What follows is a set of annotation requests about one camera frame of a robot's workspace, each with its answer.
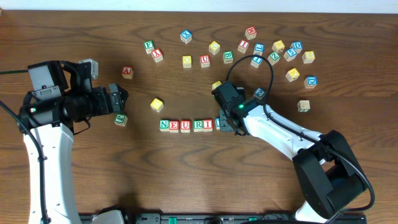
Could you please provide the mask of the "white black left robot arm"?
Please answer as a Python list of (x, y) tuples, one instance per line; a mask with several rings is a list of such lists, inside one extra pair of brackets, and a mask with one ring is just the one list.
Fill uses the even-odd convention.
[(47, 61), (27, 69), (33, 90), (26, 94), (18, 122), (30, 167), (29, 223), (126, 223), (120, 210), (79, 215), (72, 178), (73, 125), (114, 113), (125, 126), (128, 93), (113, 83), (93, 87), (98, 63)]

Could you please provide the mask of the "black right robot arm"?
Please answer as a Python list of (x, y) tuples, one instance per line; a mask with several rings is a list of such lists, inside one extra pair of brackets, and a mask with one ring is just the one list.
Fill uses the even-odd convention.
[(246, 99), (244, 89), (216, 82), (211, 94), (220, 105), (222, 131), (252, 135), (287, 156), (305, 197), (295, 219), (327, 223), (368, 189), (363, 170), (338, 131), (305, 129), (276, 113), (264, 98)]

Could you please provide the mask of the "green N wooden block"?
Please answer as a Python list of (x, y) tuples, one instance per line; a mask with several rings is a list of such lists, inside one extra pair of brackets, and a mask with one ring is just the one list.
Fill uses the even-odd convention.
[(160, 120), (159, 121), (159, 129), (162, 132), (169, 132), (169, 130), (170, 130), (169, 120), (167, 120), (167, 119)]

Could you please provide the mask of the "blue P wooden block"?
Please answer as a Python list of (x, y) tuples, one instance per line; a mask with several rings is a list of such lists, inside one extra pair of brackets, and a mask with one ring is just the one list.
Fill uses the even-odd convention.
[(220, 130), (220, 118), (219, 117), (215, 118), (215, 123), (216, 123), (216, 129)]

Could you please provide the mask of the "red E wooden block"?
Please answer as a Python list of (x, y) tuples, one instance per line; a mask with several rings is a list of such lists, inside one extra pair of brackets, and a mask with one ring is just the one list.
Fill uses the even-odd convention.
[(179, 121), (169, 121), (169, 132), (170, 133), (179, 132)]

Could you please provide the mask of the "green R wooden block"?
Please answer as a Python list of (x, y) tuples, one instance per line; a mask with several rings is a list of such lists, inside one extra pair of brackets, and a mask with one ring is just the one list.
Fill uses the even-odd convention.
[(203, 132), (203, 121), (202, 120), (194, 120), (193, 121), (193, 131), (194, 132)]

